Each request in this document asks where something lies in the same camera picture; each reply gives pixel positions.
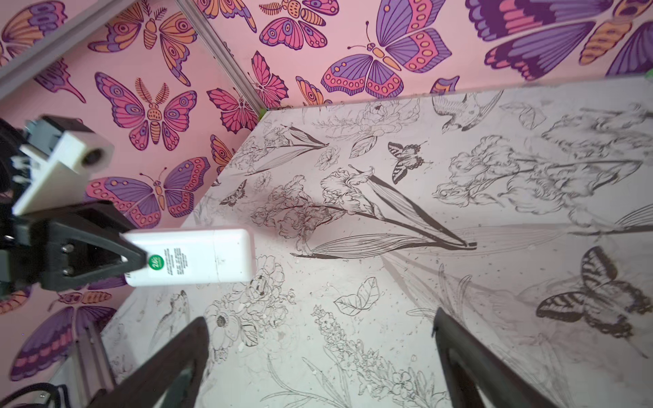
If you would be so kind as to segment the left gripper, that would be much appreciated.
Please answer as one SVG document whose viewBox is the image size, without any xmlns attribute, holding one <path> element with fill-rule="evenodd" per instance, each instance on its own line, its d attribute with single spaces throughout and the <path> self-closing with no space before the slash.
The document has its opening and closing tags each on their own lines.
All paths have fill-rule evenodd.
<svg viewBox="0 0 653 408">
<path fill-rule="evenodd" d="M 111 202 L 56 206 L 56 124 L 23 130 L 1 122 L 1 299 L 40 282 L 63 292 L 146 265 L 146 252 L 123 236 L 133 227 Z M 45 212 L 45 236 L 40 217 Z"/>
</svg>

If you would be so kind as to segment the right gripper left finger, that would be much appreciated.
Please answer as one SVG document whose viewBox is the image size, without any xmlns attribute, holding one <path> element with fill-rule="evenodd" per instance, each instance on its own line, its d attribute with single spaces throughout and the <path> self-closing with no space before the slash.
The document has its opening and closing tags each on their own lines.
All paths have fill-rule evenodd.
<svg viewBox="0 0 653 408">
<path fill-rule="evenodd" d="M 207 322 L 197 317 L 92 407 L 193 407 L 208 360 Z"/>
</svg>

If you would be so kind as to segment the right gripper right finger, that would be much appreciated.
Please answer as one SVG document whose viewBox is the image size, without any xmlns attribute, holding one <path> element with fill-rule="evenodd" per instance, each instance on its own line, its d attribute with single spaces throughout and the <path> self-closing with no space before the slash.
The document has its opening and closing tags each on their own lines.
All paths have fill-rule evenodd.
<svg viewBox="0 0 653 408">
<path fill-rule="evenodd" d="M 435 313 L 432 337 L 452 407 L 554 406 L 442 308 Z"/>
</svg>

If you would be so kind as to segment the white remote with green sticker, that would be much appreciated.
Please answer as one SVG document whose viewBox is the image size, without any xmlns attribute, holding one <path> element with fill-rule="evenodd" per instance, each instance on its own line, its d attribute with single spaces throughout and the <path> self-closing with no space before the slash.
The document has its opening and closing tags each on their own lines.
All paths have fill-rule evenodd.
<svg viewBox="0 0 653 408">
<path fill-rule="evenodd" d="M 253 235 L 244 228 L 138 229 L 122 237 L 146 253 L 125 275 L 131 287 L 248 282 L 255 275 Z"/>
</svg>

